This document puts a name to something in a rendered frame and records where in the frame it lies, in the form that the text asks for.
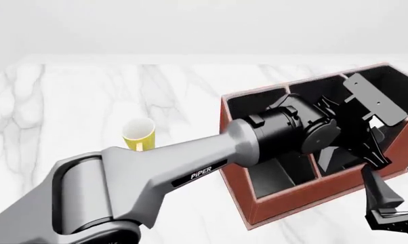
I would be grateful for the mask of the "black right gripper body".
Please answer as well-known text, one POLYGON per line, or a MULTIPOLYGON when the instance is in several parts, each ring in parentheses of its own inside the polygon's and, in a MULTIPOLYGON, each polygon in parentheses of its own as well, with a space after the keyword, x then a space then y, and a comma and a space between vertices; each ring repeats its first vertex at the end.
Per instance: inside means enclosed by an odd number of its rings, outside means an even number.
POLYGON ((395 209, 372 209, 365 219, 372 230, 401 232, 408 234, 408 211, 395 209))

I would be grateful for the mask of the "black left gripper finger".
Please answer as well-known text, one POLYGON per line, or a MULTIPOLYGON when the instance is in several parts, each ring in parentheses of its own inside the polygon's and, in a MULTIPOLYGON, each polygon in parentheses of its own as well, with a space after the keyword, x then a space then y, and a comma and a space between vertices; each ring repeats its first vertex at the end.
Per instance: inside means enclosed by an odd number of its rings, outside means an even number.
POLYGON ((373 170, 381 170, 392 163, 385 157, 380 142, 384 140, 383 133, 376 127, 364 126, 359 136, 357 151, 360 158, 364 158, 373 170))

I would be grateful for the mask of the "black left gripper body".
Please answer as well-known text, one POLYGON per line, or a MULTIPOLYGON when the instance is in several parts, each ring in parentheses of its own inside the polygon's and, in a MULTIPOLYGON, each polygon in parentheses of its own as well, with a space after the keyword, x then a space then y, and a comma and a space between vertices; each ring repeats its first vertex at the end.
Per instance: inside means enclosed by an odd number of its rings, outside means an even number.
POLYGON ((353 149, 362 144, 374 142, 374 134, 369 122, 363 118, 368 113, 369 110, 357 100, 337 105, 335 120, 340 128, 340 134, 332 142, 332 146, 353 149))

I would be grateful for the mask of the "red-brown desk caddy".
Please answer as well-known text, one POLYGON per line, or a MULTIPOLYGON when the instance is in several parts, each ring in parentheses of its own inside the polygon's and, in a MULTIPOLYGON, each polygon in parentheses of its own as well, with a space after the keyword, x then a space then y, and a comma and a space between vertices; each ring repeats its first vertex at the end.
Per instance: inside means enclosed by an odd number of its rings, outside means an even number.
MULTIPOLYGON (((341 102, 348 92, 344 77, 358 73, 372 82, 408 114, 408 72, 390 64, 374 64, 329 75, 311 77, 279 85, 259 87, 223 95, 220 128, 229 121, 263 109, 289 93, 303 95, 309 101, 321 96, 341 102)), ((392 160, 381 170, 389 179, 406 172, 408 167, 408 119, 395 127, 381 126, 377 137, 380 148, 392 160)), ((250 170, 238 166, 222 169, 222 177, 237 205, 247 229, 254 229, 342 197, 363 187, 362 162, 345 150, 334 150, 331 160, 342 166, 329 171, 319 167, 320 154, 302 156, 291 153, 250 170)))

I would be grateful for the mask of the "small flat plate on stalk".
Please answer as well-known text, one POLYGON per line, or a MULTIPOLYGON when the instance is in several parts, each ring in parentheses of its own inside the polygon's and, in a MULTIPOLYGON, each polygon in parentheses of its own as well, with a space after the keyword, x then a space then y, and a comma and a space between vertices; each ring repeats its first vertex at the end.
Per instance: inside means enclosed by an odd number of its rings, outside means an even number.
POLYGON ((401 107, 359 73, 347 78, 343 85, 350 92, 344 104, 356 117, 364 121, 377 117, 388 127, 394 127, 406 119, 407 113, 401 107))

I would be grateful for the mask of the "yellow mug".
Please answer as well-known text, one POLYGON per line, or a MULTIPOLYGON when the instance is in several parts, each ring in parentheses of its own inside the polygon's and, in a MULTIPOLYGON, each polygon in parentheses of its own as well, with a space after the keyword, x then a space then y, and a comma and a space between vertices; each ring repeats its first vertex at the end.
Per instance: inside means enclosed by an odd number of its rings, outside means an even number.
POLYGON ((122 129, 123 139, 130 150, 143 152, 155 148, 155 123, 140 117, 128 121, 122 129))

